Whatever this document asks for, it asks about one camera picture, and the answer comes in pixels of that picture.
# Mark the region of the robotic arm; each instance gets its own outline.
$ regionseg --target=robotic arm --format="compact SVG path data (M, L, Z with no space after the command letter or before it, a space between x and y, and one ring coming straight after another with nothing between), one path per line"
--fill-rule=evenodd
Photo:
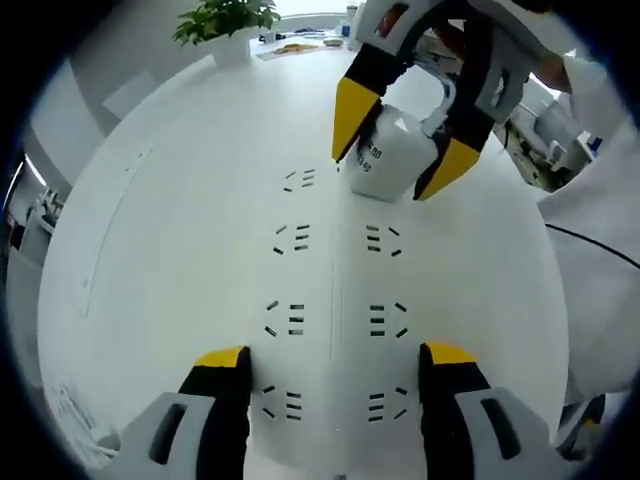
M416 63L414 51L422 34L448 20L464 20L465 60L454 92L423 121L428 126L420 134L424 153L410 159L420 174L400 174L399 179L389 175L395 167L387 166L382 169L386 180L380 180L375 171L396 161L392 152L368 162L354 181L355 191L390 201L415 183L414 199L426 200L475 165L493 125L507 119L522 98L529 73L549 51L494 0L370 0L364 8L356 32L363 46L336 95L332 157L337 162L352 147L357 152L375 142L384 123L381 99ZM443 83L445 92L450 91Z

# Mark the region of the white table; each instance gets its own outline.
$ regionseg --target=white table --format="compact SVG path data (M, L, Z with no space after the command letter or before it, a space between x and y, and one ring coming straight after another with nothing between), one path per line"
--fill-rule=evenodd
M71 192L44 266L38 336L49 401L71 385L99 424L120 430L176 391L198 356L263 328L249 300L258 225L273 212L253 192L279 188L301 164L335 172L335 88L352 58L321 51L193 68L114 130ZM424 117L441 95L413 69L387 101ZM424 282L414 309L427 319L412 334L471 349L490 381L553 434L567 379L566 311L525 187L492 136L464 178L408 203L404 226L424 247L424 262L411 267Z

